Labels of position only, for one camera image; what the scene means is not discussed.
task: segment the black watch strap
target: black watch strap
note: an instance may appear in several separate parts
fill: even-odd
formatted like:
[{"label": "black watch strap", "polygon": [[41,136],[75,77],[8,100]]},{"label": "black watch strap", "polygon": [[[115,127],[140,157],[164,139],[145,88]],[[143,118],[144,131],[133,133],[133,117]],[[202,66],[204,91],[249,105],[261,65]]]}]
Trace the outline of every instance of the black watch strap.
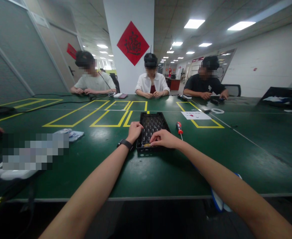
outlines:
[{"label": "black watch strap", "polygon": [[117,144],[117,148],[118,148],[118,146],[120,146],[121,144],[124,144],[128,149],[129,149],[129,151],[132,151],[133,150],[133,145],[130,143],[130,142],[128,142],[127,140],[125,140],[125,139],[122,139],[118,144]]}]

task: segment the black plastic tray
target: black plastic tray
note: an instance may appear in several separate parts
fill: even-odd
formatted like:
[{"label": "black plastic tray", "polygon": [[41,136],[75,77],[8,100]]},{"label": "black plastic tray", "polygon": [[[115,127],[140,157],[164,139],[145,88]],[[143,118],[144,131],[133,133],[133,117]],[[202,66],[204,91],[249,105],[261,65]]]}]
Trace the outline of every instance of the black plastic tray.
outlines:
[{"label": "black plastic tray", "polygon": [[143,125],[144,129],[136,142],[136,149],[138,152],[154,152],[168,149],[162,146],[144,147],[144,144],[149,143],[149,140],[154,132],[160,131],[161,129],[166,129],[170,132],[162,112],[157,112],[156,114],[147,114],[146,112],[142,112],[140,113],[139,122]]}]

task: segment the roll of tape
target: roll of tape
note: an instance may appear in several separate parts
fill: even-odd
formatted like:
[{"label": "roll of tape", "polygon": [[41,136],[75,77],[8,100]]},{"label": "roll of tape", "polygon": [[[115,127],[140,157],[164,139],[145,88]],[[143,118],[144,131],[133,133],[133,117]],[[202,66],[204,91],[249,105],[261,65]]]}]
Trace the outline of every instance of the roll of tape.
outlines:
[{"label": "roll of tape", "polygon": [[211,109],[211,111],[215,114],[223,114],[225,113],[225,111],[221,110],[221,109]]}]

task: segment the person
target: person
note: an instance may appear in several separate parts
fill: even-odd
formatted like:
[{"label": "person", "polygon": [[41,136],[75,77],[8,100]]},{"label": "person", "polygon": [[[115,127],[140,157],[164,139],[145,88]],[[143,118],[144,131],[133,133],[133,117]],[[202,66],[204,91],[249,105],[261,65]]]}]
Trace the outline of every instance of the person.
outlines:
[{"label": "person", "polygon": [[111,94],[116,93],[116,87],[112,78],[105,72],[97,72],[96,61],[88,51],[76,52],[75,64],[84,69],[84,74],[71,88],[73,94]]},{"label": "person", "polygon": [[144,56],[146,73],[139,76],[135,93],[147,99],[168,95],[170,90],[165,76],[157,72],[157,57],[147,53]]},{"label": "person", "polygon": [[199,68],[198,73],[191,76],[184,87],[184,94],[201,97],[208,100],[212,92],[219,98],[228,99],[228,90],[220,83],[219,79],[213,76],[214,70],[219,68],[217,56],[207,56],[203,59],[202,66]]},{"label": "person", "polygon": [[[143,126],[132,122],[126,140],[133,144]],[[256,238],[292,238],[292,225],[245,181],[167,130],[153,133],[152,146],[181,151],[200,171],[219,197],[248,225]],[[107,200],[130,145],[120,144],[82,183],[40,239],[80,239]]]}]

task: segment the black t-shirt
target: black t-shirt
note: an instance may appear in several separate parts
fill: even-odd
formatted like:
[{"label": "black t-shirt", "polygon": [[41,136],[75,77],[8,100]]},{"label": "black t-shirt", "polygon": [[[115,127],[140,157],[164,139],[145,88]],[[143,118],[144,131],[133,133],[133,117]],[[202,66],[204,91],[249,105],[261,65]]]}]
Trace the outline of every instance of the black t-shirt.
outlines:
[{"label": "black t-shirt", "polygon": [[196,92],[215,92],[218,95],[223,92],[225,87],[220,83],[218,78],[212,77],[207,80],[202,80],[199,74],[196,74],[188,79],[184,89]]}]

